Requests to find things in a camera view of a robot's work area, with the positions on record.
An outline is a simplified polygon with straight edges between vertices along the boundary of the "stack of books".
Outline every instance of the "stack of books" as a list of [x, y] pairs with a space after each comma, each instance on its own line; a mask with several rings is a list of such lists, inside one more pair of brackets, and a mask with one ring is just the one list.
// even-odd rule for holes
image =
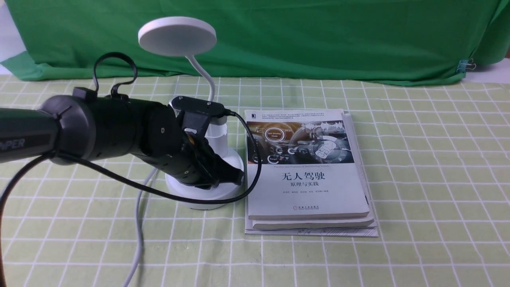
[[246, 141], [245, 233], [378, 237], [350, 114], [333, 110], [246, 110], [261, 158]]

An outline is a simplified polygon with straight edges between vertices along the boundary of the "green cloth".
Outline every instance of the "green cloth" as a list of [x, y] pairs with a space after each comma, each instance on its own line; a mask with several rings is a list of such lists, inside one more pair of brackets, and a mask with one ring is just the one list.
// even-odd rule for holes
[[[6, 0], [28, 54], [2, 64], [22, 80], [90, 78], [98, 57], [118, 51], [136, 61], [141, 76], [197, 75], [186, 59], [138, 45], [146, 22], [190, 16], [216, 29], [217, 45], [197, 56], [212, 76], [449, 84], [464, 77], [461, 60], [504, 57], [508, 1]], [[131, 72], [106, 61], [98, 75]]]

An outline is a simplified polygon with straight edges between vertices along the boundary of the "table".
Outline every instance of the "table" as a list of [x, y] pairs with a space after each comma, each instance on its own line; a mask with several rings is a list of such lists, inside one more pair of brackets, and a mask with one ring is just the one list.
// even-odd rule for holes
[[[106, 94], [114, 82], [100, 79]], [[244, 202], [190, 210], [145, 196], [145, 257], [133, 286], [508, 286], [510, 85], [394, 87], [356, 81], [215, 79], [244, 109], [344, 108], [355, 121], [379, 238], [244, 235]], [[35, 108], [91, 80], [0, 76], [2, 107]], [[139, 78], [121, 92], [206, 99], [204, 79]], [[243, 155], [244, 130], [228, 121]], [[5, 185], [27, 160], [0, 165]], [[98, 164], [142, 182], [132, 156]], [[160, 174], [155, 187], [166, 189]], [[136, 249], [137, 191], [81, 166], [44, 162], [10, 197], [2, 248], [9, 286], [120, 286]]]

